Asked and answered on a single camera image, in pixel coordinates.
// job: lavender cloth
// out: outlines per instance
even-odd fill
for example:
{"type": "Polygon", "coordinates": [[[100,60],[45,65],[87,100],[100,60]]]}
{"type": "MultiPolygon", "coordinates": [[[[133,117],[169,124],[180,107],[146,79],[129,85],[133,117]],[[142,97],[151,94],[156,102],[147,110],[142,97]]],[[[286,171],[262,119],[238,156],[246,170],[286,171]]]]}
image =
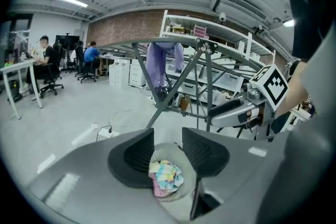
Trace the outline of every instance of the lavender cloth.
{"type": "Polygon", "coordinates": [[[183,69],[183,47],[176,42],[150,43],[147,48],[146,69],[155,88],[164,86],[166,55],[174,55],[176,70],[183,69]]]}

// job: ceiling light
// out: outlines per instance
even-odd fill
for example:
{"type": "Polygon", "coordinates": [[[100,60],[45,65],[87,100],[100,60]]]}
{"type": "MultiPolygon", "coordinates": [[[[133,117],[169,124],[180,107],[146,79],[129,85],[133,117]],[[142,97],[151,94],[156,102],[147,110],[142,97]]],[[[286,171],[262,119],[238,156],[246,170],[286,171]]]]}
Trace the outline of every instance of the ceiling light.
{"type": "Polygon", "coordinates": [[[63,1],[66,1],[66,2],[69,2],[69,3],[73,3],[73,4],[81,6],[81,7],[87,7],[88,6],[87,4],[84,4],[84,3],[79,2],[77,0],[63,0],[63,1]]]}
{"type": "Polygon", "coordinates": [[[294,20],[291,19],[291,20],[287,20],[287,21],[285,21],[285,22],[283,23],[283,26],[285,26],[285,27],[292,27],[292,26],[294,26],[294,20]]]}

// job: man in blue shirt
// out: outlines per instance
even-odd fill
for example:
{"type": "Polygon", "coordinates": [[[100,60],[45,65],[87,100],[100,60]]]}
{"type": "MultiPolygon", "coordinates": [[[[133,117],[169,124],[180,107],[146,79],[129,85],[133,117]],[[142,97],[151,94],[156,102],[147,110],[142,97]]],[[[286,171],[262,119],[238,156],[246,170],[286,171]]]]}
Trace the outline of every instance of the man in blue shirt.
{"type": "Polygon", "coordinates": [[[99,70],[99,74],[101,77],[104,77],[103,73],[103,61],[98,58],[100,52],[97,50],[97,44],[94,41],[90,42],[90,47],[84,52],[84,61],[85,62],[93,62],[92,68],[99,70]]]}

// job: mesh basket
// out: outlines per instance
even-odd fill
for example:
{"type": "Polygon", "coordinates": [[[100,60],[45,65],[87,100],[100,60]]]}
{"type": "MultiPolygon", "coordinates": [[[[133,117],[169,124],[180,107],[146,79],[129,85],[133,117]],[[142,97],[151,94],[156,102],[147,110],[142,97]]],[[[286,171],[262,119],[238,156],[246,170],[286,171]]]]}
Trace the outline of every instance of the mesh basket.
{"type": "Polygon", "coordinates": [[[170,202],[182,199],[189,195],[195,188],[196,173],[184,152],[179,149],[177,144],[173,143],[155,145],[151,163],[163,160],[167,160],[181,169],[184,182],[172,195],[163,198],[157,197],[157,199],[161,202],[170,202]]]}

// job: brick wall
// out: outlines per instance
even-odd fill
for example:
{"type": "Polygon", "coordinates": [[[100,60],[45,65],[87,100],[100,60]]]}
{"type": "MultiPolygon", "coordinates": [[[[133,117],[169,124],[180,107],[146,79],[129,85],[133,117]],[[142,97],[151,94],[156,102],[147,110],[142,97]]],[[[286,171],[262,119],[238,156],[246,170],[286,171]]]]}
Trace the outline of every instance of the brick wall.
{"type": "MultiPolygon", "coordinates": [[[[163,14],[163,9],[153,9],[144,10],[142,12],[125,13],[99,20],[89,25],[87,42],[94,40],[98,46],[101,46],[124,40],[158,37],[160,35],[163,14]]],[[[169,9],[169,14],[190,15],[195,18],[218,23],[218,18],[215,16],[186,10],[169,9]]],[[[226,21],[224,25],[245,35],[248,34],[246,28],[242,28],[236,24],[226,21]]],[[[254,37],[254,39],[264,46],[269,46],[258,37],[254,37]]],[[[266,64],[272,62],[270,56],[262,56],[261,61],[266,64]]],[[[279,68],[282,68],[286,64],[286,61],[277,55],[275,63],[279,68]]]]}

